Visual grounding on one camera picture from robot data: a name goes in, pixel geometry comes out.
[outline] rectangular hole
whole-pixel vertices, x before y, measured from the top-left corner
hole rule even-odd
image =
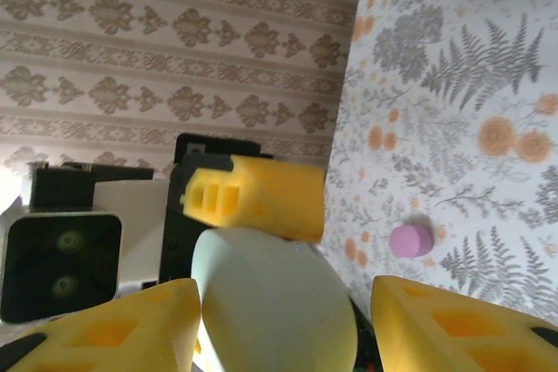
[[[507,331],[487,315],[470,309],[454,309],[432,313],[432,318],[451,337],[504,335]]]
[[[206,191],[203,197],[203,204],[205,210],[214,213],[217,210],[217,194],[219,193],[219,185],[211,183],[206,186]]]
[[[100,321],[76,335],[68,346],[73,348],[117,348],[137,326],[136,321]]]
[[[201,208],[201,204],[203,203],[203,186],[196,186],[191,192],[190,195],[190,204],[194,208]]]
[[[432,296],[430,292],[421,289],[420,287],[404,287],[403,290],[405,291],[406,294],[410,296],[423,297],[423,298],[427,296]]]
[[[542,372],[552,368],[526,348],[470,348],[467,353],[485,372]]]
[[[241,189],[238,186],[225,186],[221,198],[221,208],[223,215],[232,215],[238,209],[238,197]]]
[[[32,372],[90,372],[94,363],[44,363],[33,368]]]

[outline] yellow foam block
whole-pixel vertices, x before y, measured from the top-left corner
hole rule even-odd
[[[200,315],[194,280],[166,282],[34,328],[10,372],[190,372]]]
[[[197,169],[184,214],[214,227],[251,227],[290,240],[323,235],[323,171],[271,159],[231,156],[232,172]]]
[[[385,372],[558,371],[546,321],[393,276],[374,280],[371,314]]]

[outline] pink cylinder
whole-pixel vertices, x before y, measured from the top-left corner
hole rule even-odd
[[[400,226],[390,234],[390,247],[397,257],[419,257],[434,248],[432,232],[422,226]]]

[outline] floral wallpaper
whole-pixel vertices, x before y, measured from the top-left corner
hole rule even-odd
[[[181,132],[326,167],[357,0],[0,0],[0,211],[25,163],[171,170]]]
[[[558,324],[558,0],[359,0],[322,251]],[[398,259],[391,230],[435,247]]]

